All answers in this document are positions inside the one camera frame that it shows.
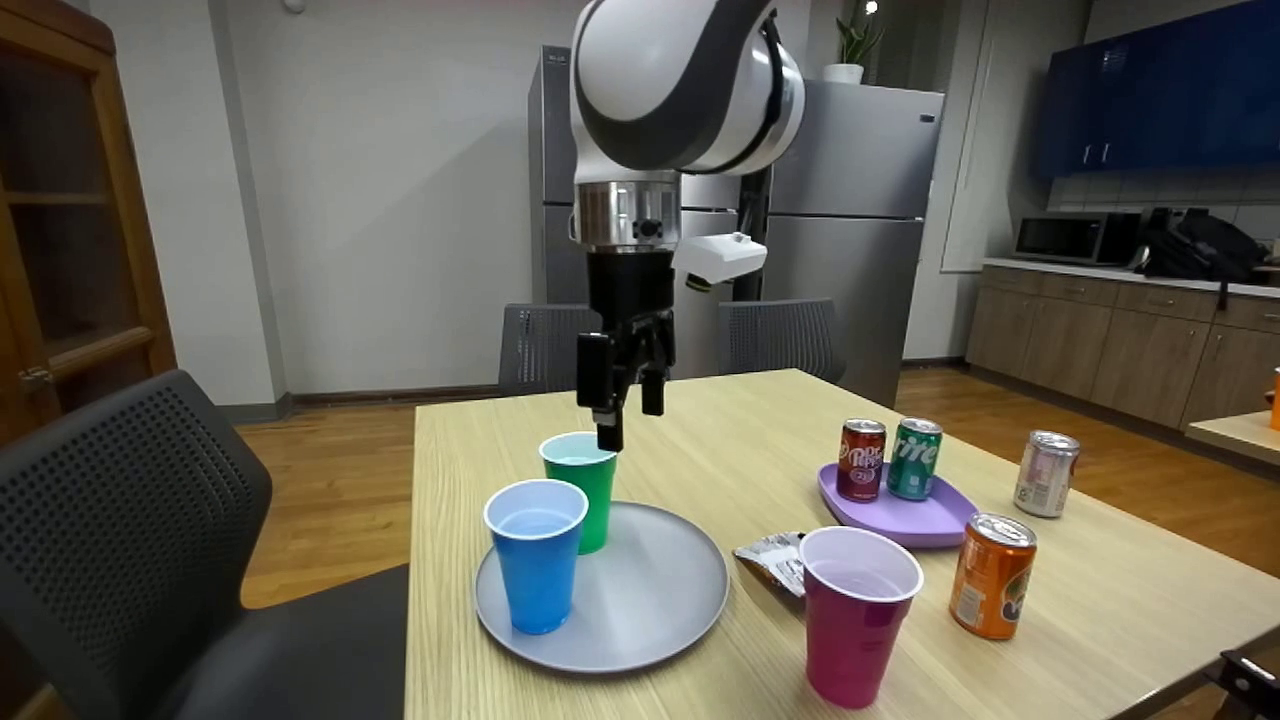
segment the chair backrest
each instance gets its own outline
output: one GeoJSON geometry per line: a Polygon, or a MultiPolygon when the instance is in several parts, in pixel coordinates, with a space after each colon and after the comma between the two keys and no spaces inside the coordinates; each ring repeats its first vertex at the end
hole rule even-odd
{"type": "Polygon", "coordinates": [[[508,305],[499,386],[550,391],[574,384],[574,335],[595,333],[600,315],[586,305],[508,305]]]}
{"type": "Polygon", "coordinates": [[[0,449],[0,625],[77,716],[148,716],[240,614],[273,479],[169,371],[0,449]]]}
{"type": "Polygon", "coordinates": [[[727,371],[804,368],[835,379],[832,299],[725,299],[721,353],[727,371]]]}

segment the blue cabinet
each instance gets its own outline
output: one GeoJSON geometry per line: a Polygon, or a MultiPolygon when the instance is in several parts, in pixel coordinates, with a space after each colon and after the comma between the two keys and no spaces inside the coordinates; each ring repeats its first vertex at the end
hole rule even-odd
{"type": "Polygon", "coordinates": [[[1055,50],[1031,175],[1280,162],[1280,0],[1055,50]]]}

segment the round tray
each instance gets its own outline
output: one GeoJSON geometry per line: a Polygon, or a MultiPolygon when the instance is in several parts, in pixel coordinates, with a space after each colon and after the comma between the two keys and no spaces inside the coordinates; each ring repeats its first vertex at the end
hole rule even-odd
{"type": "Polygon", "coordinates": [[[963,525],[972,520],[967,495],[946,479],[930,476],[930,495],[924,503],[896,500],[880,493],[872,503],[852,503],[835,493],[835,465],[817,473],[817,488],[835,520],[901,540],[905,547],[958,547],[963,525]]]}
{"type": "Polygon", "coordinates": [[[580,676],[634,671],[703,639],[727,603],[721,547],[688,520],[612,503],[608,542],[574,563],[567,618],[547,634],[512,626],[505,572],[486,552],[474,614],[512,655],[580,676]]]}

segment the refrigerator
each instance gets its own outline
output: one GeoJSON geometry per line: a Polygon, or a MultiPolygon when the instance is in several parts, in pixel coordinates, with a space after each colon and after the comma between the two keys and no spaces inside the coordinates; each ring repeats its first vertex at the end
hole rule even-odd
{"type": "MultiPolygon", "coordinates": [[[[804,85],[804,120],[768,171],[768,243],[759,299],[832,299],[835,379],[891,403],[910,280],[918,261],[941,93],[804,85]]],[[[571,237],[567,48],[545,48],[528,93],[530,127],[530,299],[586,305],[585,250],[571,237]]],[[[680,232],[740,226],[734,175],[680,181],[680,232]]],[[[727,289],[690,292],[675,275],[675,368],[725,362],[727,289]]]]}
{"type": "Polygon", "coordinates": [[[567,48],[539,48],[528,85],[530,305],[586,305],[586,261],[571,243],[567,48]]]}
{"type": "Polygon", "coordinates": [[[804,85],[768,181],[764,297],[832,297],[838,384],[891,403],[942,93],[804,85]]]}

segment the red plastic cup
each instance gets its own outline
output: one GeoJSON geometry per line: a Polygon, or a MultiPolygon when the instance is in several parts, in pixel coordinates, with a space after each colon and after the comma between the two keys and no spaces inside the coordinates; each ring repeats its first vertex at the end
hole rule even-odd
{"type": "Polygon", "coordinates": [[[835,706],[867,706],[924,572],[896,540],[864,526],[817,526],[799,540],[799,558],[808,682],[835,706]]]}

